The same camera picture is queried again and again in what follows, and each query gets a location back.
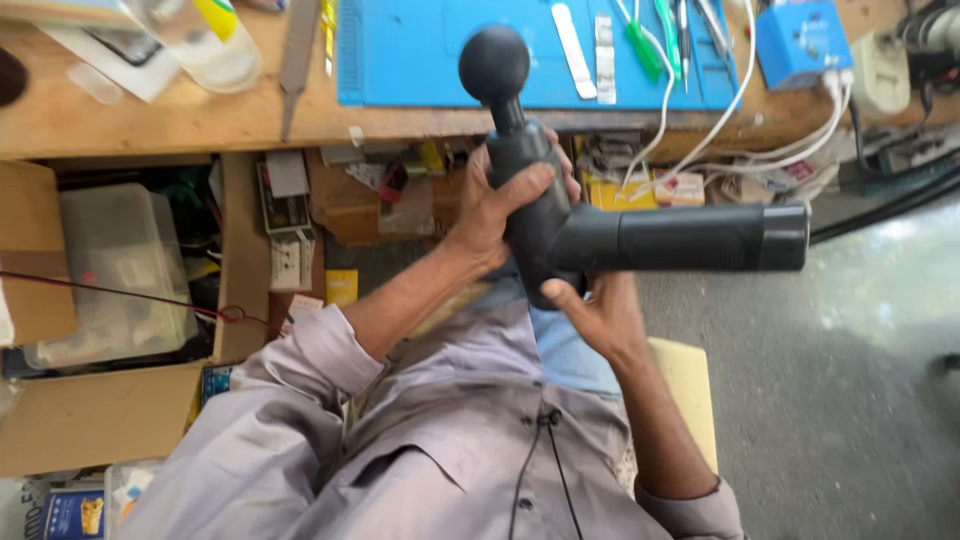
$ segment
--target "man's left hand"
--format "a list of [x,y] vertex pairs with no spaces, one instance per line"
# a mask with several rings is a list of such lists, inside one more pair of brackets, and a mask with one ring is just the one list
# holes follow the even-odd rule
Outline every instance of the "man's left hand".
[[[573,179],[573,164],[560,146],[557,134],[548,128],[543,131],[560,156],[566,192],[570,202],[575,203],[580,199],[580,185]],[[555,174],[552,165],[535,163],[494,190],[487,182],[489,168],[490,155],[486,145],[470,154],[460,205],[460,221],[444,241],[469,257],[480,275],[499,268],[510,256],[510,250],[503,241],[507,216],[540,197],[553,182]]]

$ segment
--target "concrete floor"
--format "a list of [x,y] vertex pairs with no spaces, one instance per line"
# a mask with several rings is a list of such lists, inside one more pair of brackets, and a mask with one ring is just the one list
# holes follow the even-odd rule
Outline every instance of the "concrete floor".
[[[960,537],[960,203],[811,249],[799,274],[642,274],[651,335],[707,350],[721,474],[755,539]],[[361,294],[425,248],[344,249]]]

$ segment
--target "wooden workbench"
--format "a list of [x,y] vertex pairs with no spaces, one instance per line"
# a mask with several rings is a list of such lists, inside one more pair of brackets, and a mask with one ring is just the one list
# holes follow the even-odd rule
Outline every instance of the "wooden workbench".
[[[727,9],[739,77],[746,68],[745,15]],[[902,16],[900,1],[837,0],[851,43],[871,28],[891,28]],[[218,95],[180,76],[152,104],[127,94],[120,103],[102,105],[66,78],[79,61],[35,27],[0,22],[0,47],[20,58],[30,71],[29,88],[0,110],[0,160],[73,156],[150,155],[184,152],[263,150],[279,142],[281,92],[276,83],[286,36],[286,16],[240,10],[264,59],[264,72],[252,89]],[[315,43],[308,88],[300,98],[291,130],[292,146],[350,140],[358,127],[366,140],[480,134],[492,127],[483,110],[343,108],[334,80],[323,70],[322,39]],[[934,123],[960,118],[960,100],[938,98]],[[656,127],[655,111],[537,110],[544,124],[562,132]],[[799,138],[827,120],[830,101],[814,92],[768,94],[757,66],[742,110],[718,138],[723,146],[765,148]],[[919,104],[891,123],[909,124],[922,116]],[[717,115],[678,112],[654,158],[679,156],[695,144]]]

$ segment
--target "plastic container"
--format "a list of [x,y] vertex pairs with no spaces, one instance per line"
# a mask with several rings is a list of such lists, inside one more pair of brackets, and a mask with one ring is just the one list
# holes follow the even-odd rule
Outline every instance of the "plastic container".
[[[170,203],[140,184],[60,194],[70,279],[190,302]],[[197,333],[193,311],[152,300],[74,289],[77,331],[24,347],[36,369],[169,353]]]
[[246,90],[263,70],[260,50],[229,0],[121,0],[120,4],[210,91]]
[[106,534],[104,538],[112,537],[133,505],[153,481],[160,467],[162,459],[137,459],[114,463],[107,467],[104,473],[104,506],[106,515]]

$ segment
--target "massage gun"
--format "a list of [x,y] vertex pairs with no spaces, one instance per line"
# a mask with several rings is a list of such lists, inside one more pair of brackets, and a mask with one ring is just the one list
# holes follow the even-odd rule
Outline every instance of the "massage gun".
[[524,118],[519,93],[530,71],[523,39],[511,28],[481,30],[460,55],[460,82],[490,108],[490,185],[497,189],[538,161],[553,164],[554,182],[507,219],[505,237],[530,303],[551,278],[586,292],[586,272],[600,270],[800,270],[809,219],[802,204],[726,205],[609,212],[570,205],[560,157],[543,128]]

